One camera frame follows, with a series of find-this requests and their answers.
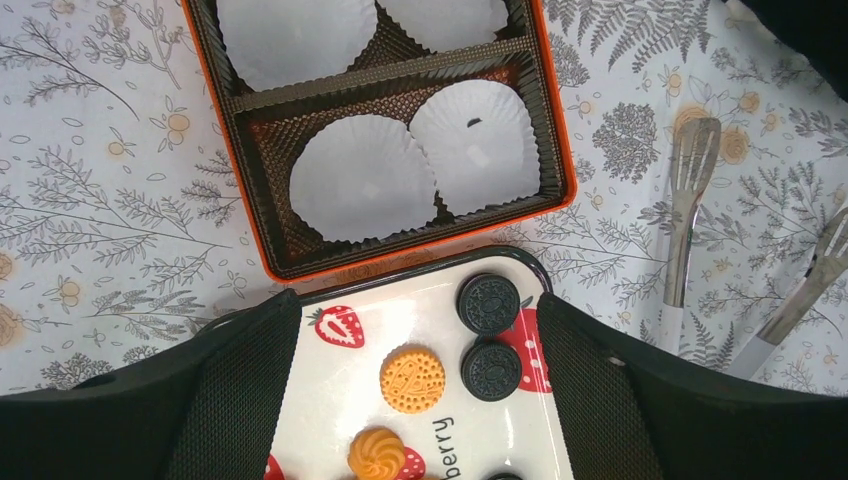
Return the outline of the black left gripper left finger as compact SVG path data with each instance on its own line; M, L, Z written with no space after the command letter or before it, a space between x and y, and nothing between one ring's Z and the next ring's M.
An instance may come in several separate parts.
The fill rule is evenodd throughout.
M302 307L297 294L70 389L1 400L5 479L259 479Z

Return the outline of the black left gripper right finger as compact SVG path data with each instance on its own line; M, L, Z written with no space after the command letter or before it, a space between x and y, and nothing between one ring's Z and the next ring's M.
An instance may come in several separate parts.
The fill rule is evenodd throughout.
M537 304L577 479L843 479L847 401L740 380L608 327L553 294Z

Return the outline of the white strawberry tray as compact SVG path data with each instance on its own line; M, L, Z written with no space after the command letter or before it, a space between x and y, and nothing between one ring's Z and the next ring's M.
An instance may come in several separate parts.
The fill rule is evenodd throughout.
M485 247L302 298L268 479L570 479L541 264Z

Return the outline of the round tan biscuit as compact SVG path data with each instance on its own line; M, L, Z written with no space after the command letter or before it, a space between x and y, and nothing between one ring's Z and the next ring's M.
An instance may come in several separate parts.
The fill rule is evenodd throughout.
M388 355L381 366L381 394L400 413L419 414L431 409L445 389L446 373L441 360L423 346L402 346Z

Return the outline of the metal serving tongs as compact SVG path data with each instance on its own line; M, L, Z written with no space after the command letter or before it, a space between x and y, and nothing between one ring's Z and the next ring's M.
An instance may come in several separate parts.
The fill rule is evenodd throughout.
M692 118L674 135L670 167L671 238L657 332L658 346L671 354L679 351L692 234L701 199L717 164L720 143L721 122L714 117ZM798 287L743 346L725 372L739 379L753 378L807 311L846 270L847 211L842 209L819 236L810 266Z

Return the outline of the orange cookie tin box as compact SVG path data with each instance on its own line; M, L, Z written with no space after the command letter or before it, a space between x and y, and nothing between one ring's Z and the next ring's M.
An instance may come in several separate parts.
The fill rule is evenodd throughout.
M296 282L570 205L538 1L187 1L268 276Z

